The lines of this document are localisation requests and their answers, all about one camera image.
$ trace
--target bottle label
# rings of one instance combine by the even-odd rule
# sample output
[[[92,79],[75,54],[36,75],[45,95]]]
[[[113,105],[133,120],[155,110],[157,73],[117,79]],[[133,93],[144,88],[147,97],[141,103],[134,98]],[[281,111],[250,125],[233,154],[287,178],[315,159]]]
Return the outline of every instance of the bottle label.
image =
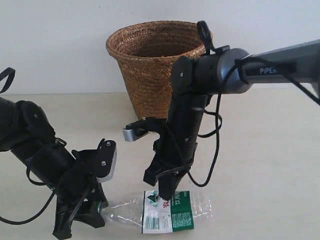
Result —
[[[144,192],[143,234],[165,234],[194,228],[189,191],[176,191],[169,201],[159,197],[158,191]]]

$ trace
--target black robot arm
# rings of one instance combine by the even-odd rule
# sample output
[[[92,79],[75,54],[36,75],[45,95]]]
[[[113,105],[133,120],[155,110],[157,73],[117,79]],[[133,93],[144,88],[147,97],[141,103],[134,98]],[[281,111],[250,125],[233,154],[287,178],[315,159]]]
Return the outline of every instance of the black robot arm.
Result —
[[[7,68],[0,73],[0,81],[7,78],[5,92],[15,76]],[[56,137],[44,111],[31,101],[12,102],[0,98],[0,152],[11,151],[25,166],[32,184],[47,186],[52,194],[35,216],[25,221],[0,221],[11,225],[27,224],[46,209],[57,196],[53,235],[59,240],[71,238],[73,220],[94,228],[103,227],[105,221],[99,206],[108,206],[101,183],[113,176],[117,148],[112,140],[102,139],[96,149],[73,150],[70,154],[66,142]],[[34,173],[41,182],[30,178]]]
[[[152,186],[158,182],[159,196],[165,200],[173,196],[185,174],[199,187],[206,186],[210,180],[218,157],[222,124],[219,110],[206,111],[214,95],[218,95],[219,109],[221,94],[242,94],[257,83],[293,83],[320,105],[319,98],[300,84],[310,83],[319,93],[320,40],[253,56],[228,45],[214,48],[206,22],[199,21],[197,27],[206,53],[197,59],[182,56],[172,66],[172,99],[167,119],[150,116],[123,129],[124,139],[128,142],[136,141],[148,132],[159,133],[159,139],[153,144],[155,156],[143,180]],[[199,135],[203,114],[216,117],[216,130],[206,136]],[[189,173],[197,137],[213,134],[217,135],[214,160],[207,180],[199,184]]]

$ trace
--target brown basket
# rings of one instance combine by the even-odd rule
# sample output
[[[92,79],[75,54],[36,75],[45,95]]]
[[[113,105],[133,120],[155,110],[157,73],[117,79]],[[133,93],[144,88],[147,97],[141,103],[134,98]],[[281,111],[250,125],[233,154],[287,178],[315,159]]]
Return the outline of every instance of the brown basket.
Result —
[[[171,69],[180,56],[198,58],[205,47],[197,24],[151,21],[127,26],[106,41],[120,67],[135,114],[167,118],[172,96]]]

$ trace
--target plastic bottle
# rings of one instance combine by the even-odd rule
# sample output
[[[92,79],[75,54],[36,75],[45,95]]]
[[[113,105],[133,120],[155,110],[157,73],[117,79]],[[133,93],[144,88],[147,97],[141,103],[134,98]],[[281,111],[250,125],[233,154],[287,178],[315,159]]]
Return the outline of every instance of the plastic bottle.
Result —
[[[202,188],[189,191],[193,221],[196,225],[213,218],[211,201]],[[107,208],[100,208],[100,214],[106,222],[119,223],[123,226],[142,228],[144,211],[144,192],[129,193],[118,201],[110,201]]]

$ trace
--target table surface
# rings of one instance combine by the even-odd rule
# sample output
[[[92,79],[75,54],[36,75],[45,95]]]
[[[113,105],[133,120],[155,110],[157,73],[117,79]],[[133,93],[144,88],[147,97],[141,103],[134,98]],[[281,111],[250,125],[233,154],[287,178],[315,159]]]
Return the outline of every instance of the table surface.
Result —
[[[126,93],[4,95],[12,101],[40,105],[66,148],[96,148],[102,138],[117,143],[112,180],[103,183],[109,201],[130,199],[153,188],[142,181],[158,135],[125,142],[122,128],[136,121]],[[209,110],[215,109],[212,99]],[[194,230],[142,235],[138,228],[115,222],[94,229],[73,222],[73,240],[215,239],[311,240],[320,239],[320,108],[295,88],[252,89],[224,95],[220,153],[209,185],[212,219],[196,222]],[[201,133],[214,128],[205,116]],[[192,174],[203,182],[211,164],[215,137],[199,139]],[[50,195],[34,186],[26,169],[10,152],[1,153],[0,215],[21,221],[40,210]],[[197,190],[185,177],[179,190]],[[55,198],[35,221],[21,226],[0,223],[1,240],[55,240]]]

